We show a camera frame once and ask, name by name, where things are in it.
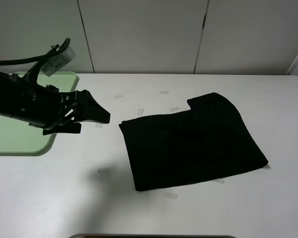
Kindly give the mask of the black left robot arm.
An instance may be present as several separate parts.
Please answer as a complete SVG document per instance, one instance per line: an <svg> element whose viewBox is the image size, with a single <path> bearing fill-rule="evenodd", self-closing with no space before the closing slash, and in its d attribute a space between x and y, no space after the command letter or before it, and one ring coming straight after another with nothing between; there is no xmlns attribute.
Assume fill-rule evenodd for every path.
<svg viewBox="0 0 298 238"><path fill-rule="evenodd" d="M60 92L37 83L38 73L0 72L0 116L41 128L43 135L79 134L82 122L108 124L110 113L87 90Z"/></svg>

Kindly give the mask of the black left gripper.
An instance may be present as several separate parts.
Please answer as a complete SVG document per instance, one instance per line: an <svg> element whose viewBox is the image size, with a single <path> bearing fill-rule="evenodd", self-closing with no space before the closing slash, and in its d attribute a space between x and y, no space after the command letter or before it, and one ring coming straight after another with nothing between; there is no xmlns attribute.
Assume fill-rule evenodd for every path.
<svg viewBox="0 0 298 238"><path fill-rule="evenodd" d="M18 90L14 118L34 127L42 128L43 135L70 133L79 134L81 124L64 122L64 118L76 102L75 120L78 122L110 123L110 113L101 107L87 90L60 92L54 85L33 84Z"/></svg>

